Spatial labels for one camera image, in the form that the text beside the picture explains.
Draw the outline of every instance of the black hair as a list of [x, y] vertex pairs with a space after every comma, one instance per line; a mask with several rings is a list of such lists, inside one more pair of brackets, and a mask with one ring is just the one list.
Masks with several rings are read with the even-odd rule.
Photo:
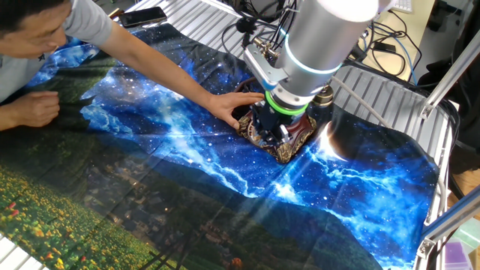
[[26, 17], [56, 8], [67, 1], [69, 0], [0, 0], [0, 37], [18, 31]]

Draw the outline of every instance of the smartphone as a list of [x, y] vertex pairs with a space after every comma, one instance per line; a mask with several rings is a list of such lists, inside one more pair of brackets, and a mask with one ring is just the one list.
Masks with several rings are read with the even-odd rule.
[[144, 23], [158, 23], [167, 19], [167, 15], [160, 7], [151, 7], [144, 10], [137, 10], [123, 13], [118, 18], [125, 28], [139, 26]]

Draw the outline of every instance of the wrinkled fabric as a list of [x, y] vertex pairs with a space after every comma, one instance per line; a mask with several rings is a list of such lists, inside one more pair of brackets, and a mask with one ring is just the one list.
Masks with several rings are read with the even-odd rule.
[[[135, 35], [212, 93], [252, 77], [171, 25]], [[29, 85], [58, 91], [61, 113], [0, 133], [0, 232], [50, 269], [413, 266], [438, 168], [403, 133], [311, 107], [318, 130], [279, 164], [87, 44]]]

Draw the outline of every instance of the purple object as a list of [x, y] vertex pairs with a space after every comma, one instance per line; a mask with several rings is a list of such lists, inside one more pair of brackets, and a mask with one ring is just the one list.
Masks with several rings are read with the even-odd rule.
[[473, 270], [461, 242], [449, 242], [445, 246], [445, 270]]

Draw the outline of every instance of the person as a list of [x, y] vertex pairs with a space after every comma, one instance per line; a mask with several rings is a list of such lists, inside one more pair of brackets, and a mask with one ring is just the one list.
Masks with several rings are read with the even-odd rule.
[[[166, 56], [114, 23], [92, 0], [0, 0], [0, 102], [25, 86], [67, 36], [94, 44], [235, 129], [239, 123], [233, 110], [263, 99], [258, 93], [209, 93]], [[0, 131], [43, 127], [60, 109], [56, 92], [25, 94], [0, 106]]]

